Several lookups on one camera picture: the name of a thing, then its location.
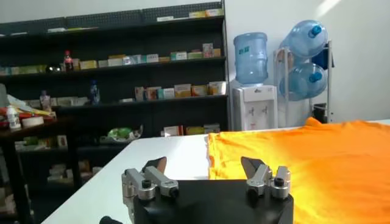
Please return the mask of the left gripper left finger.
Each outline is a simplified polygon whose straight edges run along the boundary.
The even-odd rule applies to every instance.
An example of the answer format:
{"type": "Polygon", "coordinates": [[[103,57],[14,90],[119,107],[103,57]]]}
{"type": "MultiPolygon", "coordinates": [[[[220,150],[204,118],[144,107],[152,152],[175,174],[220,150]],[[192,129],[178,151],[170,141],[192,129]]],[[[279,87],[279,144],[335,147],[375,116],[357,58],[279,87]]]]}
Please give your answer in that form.
{"type": "Polygon", "coordinates": [[[134,197],[140,200],[153,200],[156,190],[160,195],[168,198],[179,196],[179,183],[165,176],[167,157],[148,161],[141,171],[135,168],[126,169],[121,175],[122,197],[130,201],[134,197]]]}

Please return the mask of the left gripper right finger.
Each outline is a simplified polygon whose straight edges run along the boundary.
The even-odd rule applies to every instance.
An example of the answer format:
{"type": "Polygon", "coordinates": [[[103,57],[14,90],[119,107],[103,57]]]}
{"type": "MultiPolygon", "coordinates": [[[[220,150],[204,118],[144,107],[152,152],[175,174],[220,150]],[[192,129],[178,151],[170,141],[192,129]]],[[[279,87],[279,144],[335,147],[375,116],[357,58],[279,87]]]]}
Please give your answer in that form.
{"type": "Polygon", "coordinates": [[[278,166],[276,176],[273,176],[272,169],[260,159],[243,156],[241,165],[247,177],[247,194],[251,200],[257,200],[266,191],[279,200],[284,200],[289,196],[291,172],[286,166],[278,166]]]}

